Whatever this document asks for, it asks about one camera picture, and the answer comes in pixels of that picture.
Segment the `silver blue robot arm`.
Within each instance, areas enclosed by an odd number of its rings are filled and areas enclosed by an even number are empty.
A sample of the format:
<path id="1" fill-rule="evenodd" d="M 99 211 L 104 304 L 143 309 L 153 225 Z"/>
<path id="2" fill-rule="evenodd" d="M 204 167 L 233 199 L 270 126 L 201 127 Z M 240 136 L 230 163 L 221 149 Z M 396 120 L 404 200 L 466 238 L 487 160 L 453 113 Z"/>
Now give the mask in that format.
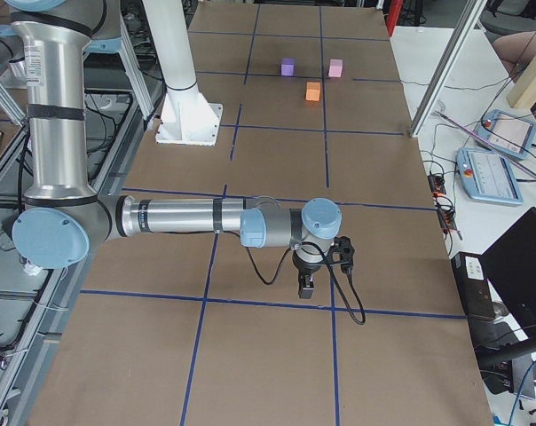
<path id="1" fill-rule="evenodd" d="M 301 209 L 274 199 L 137 200 L 102 196 L 87 173 L 83 54 L 120 25 L 113 1 L 13 1 L 27 73 L 27 116 L 34 181 L 12 241 L 32 264 L 63 269 L 104 241 L 139 233 L 231 233 L 247 249 L 283 247 L 298 271 L 298 294 L 311 297 L 313 274 L 339 265 L 352 272 L 353 248 L 339 233 L 342 213 L 325 198 Z"/>

